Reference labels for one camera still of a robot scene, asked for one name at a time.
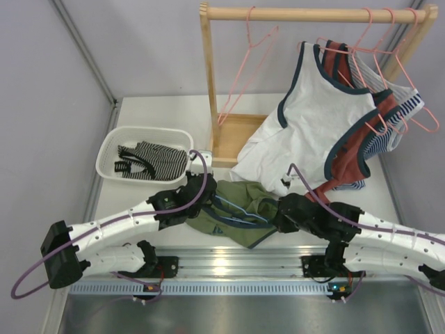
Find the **green tank top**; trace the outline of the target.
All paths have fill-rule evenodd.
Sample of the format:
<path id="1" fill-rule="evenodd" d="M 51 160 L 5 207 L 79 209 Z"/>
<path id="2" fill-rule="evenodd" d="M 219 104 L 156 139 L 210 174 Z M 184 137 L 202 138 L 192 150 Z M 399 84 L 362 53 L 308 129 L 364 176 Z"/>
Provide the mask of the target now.
<path id="1" fill-rule="evenodd" d="M 273 225 L 277 201 L 258 182 L 217 182 L 215 195 L 186 224 L 198 232 L 227 237 L 253 249 L 278 229 Z"/>

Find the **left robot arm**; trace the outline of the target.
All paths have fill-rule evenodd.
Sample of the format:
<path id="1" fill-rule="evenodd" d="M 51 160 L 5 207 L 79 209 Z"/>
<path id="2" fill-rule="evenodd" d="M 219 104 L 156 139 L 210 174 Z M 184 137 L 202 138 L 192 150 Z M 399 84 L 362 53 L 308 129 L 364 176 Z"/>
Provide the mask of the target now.
<path id="1" fill-rule="evenodd" d="M 192 175 L 185 185 L 160 191 L 110 217 L 74 225 L 53 223 L 40 247 L 50 288 L 108 272 L 152 275 L 158 259 L 145 237 L 197 217 L 216 187 L 212 174 Z"/>

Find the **blue hanger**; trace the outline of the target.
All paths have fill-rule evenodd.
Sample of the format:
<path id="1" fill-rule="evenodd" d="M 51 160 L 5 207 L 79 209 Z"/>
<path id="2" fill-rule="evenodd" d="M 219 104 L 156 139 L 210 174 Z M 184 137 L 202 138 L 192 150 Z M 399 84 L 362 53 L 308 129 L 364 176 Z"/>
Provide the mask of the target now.
<path id="1" fill-rule="evenodd" d="M 230 202 L 220 196 L 214 196 L 212 204 L 219 210 L 226 212 L 230 217 L 225 217 L 228 221 L 241 223 L 244 225 L 261 225 L 268 224 L 268 220 L 258 214 L 247 212 L 239 205 Z"/>

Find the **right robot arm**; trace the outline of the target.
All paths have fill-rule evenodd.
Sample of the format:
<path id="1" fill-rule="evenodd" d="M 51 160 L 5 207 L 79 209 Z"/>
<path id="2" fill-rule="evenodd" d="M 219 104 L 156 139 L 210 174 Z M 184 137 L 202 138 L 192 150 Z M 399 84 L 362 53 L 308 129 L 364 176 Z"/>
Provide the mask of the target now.
<path id="1" fill-rule="evenodd" d="M 291 193 L 277 202 L 273 225 L 281 233 L 303 231 L 327 242 L 324 255 L 306 263 L 313 277 L 365 272 L 406 276 L 444 295 L 444 235 L 380 219 L 344 202 L 322 204 Z"/>

